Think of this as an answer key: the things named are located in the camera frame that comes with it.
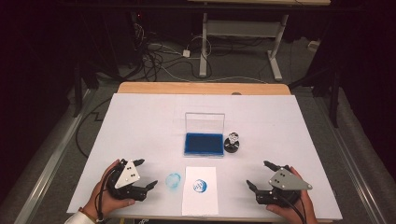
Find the white paper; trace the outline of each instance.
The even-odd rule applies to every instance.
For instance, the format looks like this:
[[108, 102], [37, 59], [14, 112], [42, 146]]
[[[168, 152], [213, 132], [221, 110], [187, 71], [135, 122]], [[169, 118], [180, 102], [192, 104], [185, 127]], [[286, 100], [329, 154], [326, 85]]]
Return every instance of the white paper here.
[[182, 216], [218, 214], [216, 167], [186, 167]]

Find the person's left hand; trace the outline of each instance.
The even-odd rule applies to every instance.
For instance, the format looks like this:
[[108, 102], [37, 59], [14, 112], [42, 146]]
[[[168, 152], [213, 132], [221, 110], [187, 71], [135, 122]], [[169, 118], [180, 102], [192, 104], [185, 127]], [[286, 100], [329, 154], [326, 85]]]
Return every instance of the person's left hand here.
[[[95, 188], [92, 191], [91, 194], [91, 198], [88, 200], [87, 204], [85, 204], [85, 206], [83, 207], [84, 212], [86, 212], [89, 216], [97, 219], [98, 218], [98, 214], [95, 208], [95, 198], [96, 196], [99, 194], [100, 192], [100, 188], [102, 186], [102, 182], [105, 181], [105, 175], [107, 174], [107, 172], [109, 172], [114, 166], [116, 166], [118, 163], [120, 162], [120, 160], [116, 160], [114, 161], [103, 173], [101, 180], [99, 181], [99, 183], [96, 184]], [[96, 200], [96, 207], [97, 207], [97, 203], [99, 201], [99, 197], [97, 197]], [[124, 199], [124, 200], [118, 200], [115, 199], [113, 197], [111, 197], [111, 195], [108, 193], [108, 190], [106, 190], [103, 192], [103, 196], [102, 196], [102, 213], [104, 217], [107, 217], [107, 215], [109, 213], [111, 213], [112, 211], [119, 209], [119, 208], [123, 208], [123, 207], [127, 207], [129, 205], [134, 204], [134, 200], [133, 199]]]

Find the floor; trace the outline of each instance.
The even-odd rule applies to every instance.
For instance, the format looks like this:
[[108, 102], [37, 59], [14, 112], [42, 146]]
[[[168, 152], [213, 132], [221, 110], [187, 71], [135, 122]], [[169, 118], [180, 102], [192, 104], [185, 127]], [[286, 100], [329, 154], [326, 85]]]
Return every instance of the floor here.
[[[266, 57], [272, 43], [272, 39], [213, 39], [208, 57], [211, 73], [207, 78], [200, 78], [197, 77], [198, 60], [179, 59], [185, 47], [172, 42], [154, 42], [148, 48], [155, 56], [155, 62], [162, 62], [162, 70], [155, 71], [149, 59], [145, 59], [145, 69], [131, 79], [276, 83]], [[289, 84], [304, 77], [315, 56], [315, 52], [307, 49], [308, 43], [306, 39], [282, 42], [276, 56], [283, 76], [280, 83]], [[191, 50], [191, 58], [200, 56], [199, 50], [193, 47]], [[131, 70], [128, 65], [120, 66], [123, 75]], [[0, 223], [64, 223], [70, 217], [65, 211], [84, 168], [84, 154], [89, 155], [100, 130], [101, 119], [106, 114], [108, 99], [120, 85], [104, 74], [98, 74], [98, 80], [98, 90], [84, 91], [84, 107], [77, 118], [72, 116], [75, 99], [70, 93], [68, 111], [1, 205]], [[350, 111], [342, 90], [337, 114], [338, 129], [334, 129], [328, 119], [327, 97], [313, 97], [309, 87], [296, 88], [292, 94], [297, 97], [344, 218], [334, 223], [391, 223], [390, 220], [396, 218], [396, 205], [393, 203], [396, 202], [395, 182]], [[108, 223], [122, 221], [137, 223], [140, 220], [114, 218]]]

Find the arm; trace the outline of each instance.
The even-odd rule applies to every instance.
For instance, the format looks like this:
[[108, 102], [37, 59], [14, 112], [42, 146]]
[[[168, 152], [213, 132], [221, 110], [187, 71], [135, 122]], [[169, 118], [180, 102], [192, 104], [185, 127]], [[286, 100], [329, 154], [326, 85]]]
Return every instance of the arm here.
[[[297, 175], [298, 177], [301, 178], [301, 176], [293, 167], [290, 167], [290, 169], [294, 175]], [[301, 214], [304, 215], [305, 212], [306, 223], [309, 224], [318, 223], [317, 218], [315, 217], [314, 205], [312, 204], [311, 198], [309, 198], [308, 192], [306, 190], [301, 190], [300, 200], [295, 204], [295, 206], [301, 212]], [[280, 215], [281, 217], [284, 217], [290, 224], [302, 223], [299, 216], [291, 208], [282, 208], [275, 204], [268, 204], [266, 209], [268, 211]]]
[[[102, 183], [105, 180], [105, 175], [114, 167], [116, 166], [120, 161], [116, 160], [114, 161], [102, 175], [101, 180], [99, 183], [96, 184], [96, 186], [93, 188], [91, 198], [88, 200], [88, 202], [85, 204], [84, 207], [80, 208], [78, 212], [76, 212], [73, 216], [71, 216], [69, 219], [66, 220], [65, 224], [92, 224], [96, 223], [98, 219], [98, 212], [96, 210], [96, 207], [98, 206], [98, 200], [97, 200], [97, 195], [100, 193], [100, 188], [102, 186]], [[109, 213], [112, 211], [127, 207], [129, 205], [134, 204], [133, 199], [124, 199], [124, 200], [117, 200], [114, 199], [110, 196], [107, 190], [103, 191], [103, 196], [102, 196], [102, 212], [104, 217], [107, 217]]]

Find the table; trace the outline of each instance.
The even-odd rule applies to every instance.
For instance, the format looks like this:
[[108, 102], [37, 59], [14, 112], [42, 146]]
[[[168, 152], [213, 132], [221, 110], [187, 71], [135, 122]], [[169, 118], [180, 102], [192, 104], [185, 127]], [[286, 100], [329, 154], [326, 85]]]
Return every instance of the table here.
[[[191, 0], [193, 2], [208, 3], [236, 3], [236, 4], [274, 4], [274, 5], [302, 5], [302, 6], [328, 6], [330, 0]], [[280, 22], [263, 21], [215, 21], [208, 20], [204, 13], [202, 48], [200, 59], [200, 77], [206, 77], [207, 50], [206, 42], [208, 35], [236, 35], [254, 37], [274, 37], [275, 43], [272, 50], [267, 51], [268, 60], [273, 70], [276, 81], [282, 80], [282, 75], [276, 61], [276, 54], [282, 40], [283, 32], [289, 15], [283, 15]]]
[[[230, 95], [236, 92], [242, 95]], [[225, 113], [224, 132], [239, 133], [240, 149], [221, 159], [183, 157], [183, 119], [191, 110]], [[136, 185], [145, 186], [156, 179], [159, 183], [145, 201], [118, 210], [113, 217], [282, 221], [256, 203], [246, 184], [249, 179], [259, 189], [271, 188], [267, 180], [274, 173], [262, 163], [268, 160], [293, 165], [314, 186], [310, 196], [319, 221], [342, 218], [296, 99], [282, 84], [122, 83], [67, 212], [76, 212], [88, 200], [93, 185], [115, 159], [145, 159], [138, 167], [142, 178]], [[217, 216], [181, 215], [182, 183], [172, 190], [164, 180], [172, 173], [183, 180], [187, 166], [216, 167]]]

